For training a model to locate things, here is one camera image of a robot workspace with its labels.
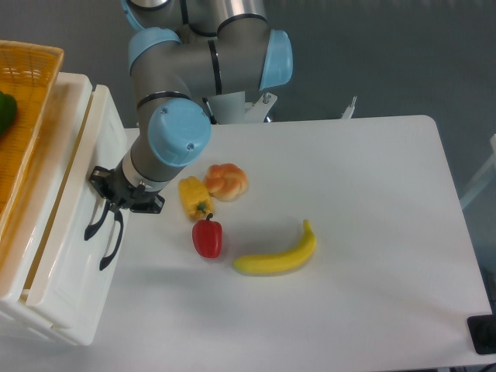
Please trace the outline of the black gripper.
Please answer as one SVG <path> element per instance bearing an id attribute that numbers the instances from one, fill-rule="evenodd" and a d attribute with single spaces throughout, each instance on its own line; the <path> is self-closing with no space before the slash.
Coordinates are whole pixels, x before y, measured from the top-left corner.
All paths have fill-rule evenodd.
<path id="1" fill-rule="evenodd" d="M 119 209 L 132 213 L 161 213 L 165 205 L 165 198 L 147 191 L 144 184 L 133 186 L 121 166 L 114 169 L 95 166 L 88 180 L 101 198 Z"/>

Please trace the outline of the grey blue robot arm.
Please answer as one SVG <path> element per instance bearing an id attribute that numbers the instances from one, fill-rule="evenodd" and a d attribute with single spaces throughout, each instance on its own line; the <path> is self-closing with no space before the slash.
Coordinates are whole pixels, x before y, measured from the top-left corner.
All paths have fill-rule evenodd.
<path id="1" fill-rule="evenodd" d="M 112 169 L 89 178 L 105 210 L 158 213 L 160 191 L 195 162 L 211 136 L 203 98 L 286 84 L 288 35 L 272 30 L 262 1 L 124 1 L 139 136 Z"/>

